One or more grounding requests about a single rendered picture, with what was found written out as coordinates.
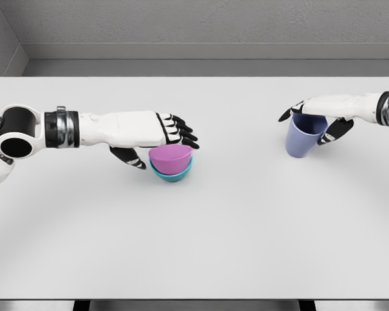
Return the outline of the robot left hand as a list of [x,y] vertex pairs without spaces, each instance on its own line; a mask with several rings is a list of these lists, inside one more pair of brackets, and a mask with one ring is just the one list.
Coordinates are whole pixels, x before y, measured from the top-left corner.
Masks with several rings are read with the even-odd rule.
[[193,129],[176,115],[154,111],[129,111],[116,115],[116,127],[108,134],[110,152],[123,163],[140,170],[147,168],[136,148],[182,144],[199,149]]

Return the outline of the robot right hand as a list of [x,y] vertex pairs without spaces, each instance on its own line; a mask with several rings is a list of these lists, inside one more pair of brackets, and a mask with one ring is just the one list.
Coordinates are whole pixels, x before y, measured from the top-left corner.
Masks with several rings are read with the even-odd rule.
[[287,120],[291,115],[315,115],[334,117],[325,133],[319,138],[319,146],[336,141],[348,133],[354,126],[353,104],[357,96],[352,95],[323,95],[302,100],[287,109],[278,119]]

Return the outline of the lavender blue cup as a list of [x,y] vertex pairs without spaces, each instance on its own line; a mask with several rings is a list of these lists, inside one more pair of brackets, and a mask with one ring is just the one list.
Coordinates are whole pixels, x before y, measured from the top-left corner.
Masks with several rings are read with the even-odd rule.
[[327,127],[327,119],[324,116],[294,114],[287,132],[287,153],[296,158],[307,156],[326,132]]

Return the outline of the pink bowl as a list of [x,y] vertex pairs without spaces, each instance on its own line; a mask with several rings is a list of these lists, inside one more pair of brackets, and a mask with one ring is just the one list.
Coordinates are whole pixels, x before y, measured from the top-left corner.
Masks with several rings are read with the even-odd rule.
[[168,144],[151,148],[148,156],[157,171],[165,175],[175,175],[189,166],[192,151],[190,146]]

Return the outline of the teal bowl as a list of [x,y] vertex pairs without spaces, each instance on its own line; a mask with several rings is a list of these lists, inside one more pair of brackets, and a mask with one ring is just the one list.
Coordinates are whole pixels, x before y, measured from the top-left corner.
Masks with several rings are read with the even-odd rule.
[[184,177],[186,177],[186,175],[188,175],[190,169],[192,168],[192,165],[193,165],[193,157],[190,158],[190,161],[189,161],[189,164],[188,166],[181,172],[177,173],[177,174],[171,174],[171,175],[167,175],[167,174],[163,174],[161,173],[153,164],[152,161],[149,161],[150,163],[150,167],[151,169],[153,170],[153,172],[155,173],[155,175],[157,175],[157,177],[159,177],[160,179],[162,179],[163,181],[167,181],[167,182],[171,182],[171,183],[174,183],[174,182],[178,182],[178,181],[181,181]]

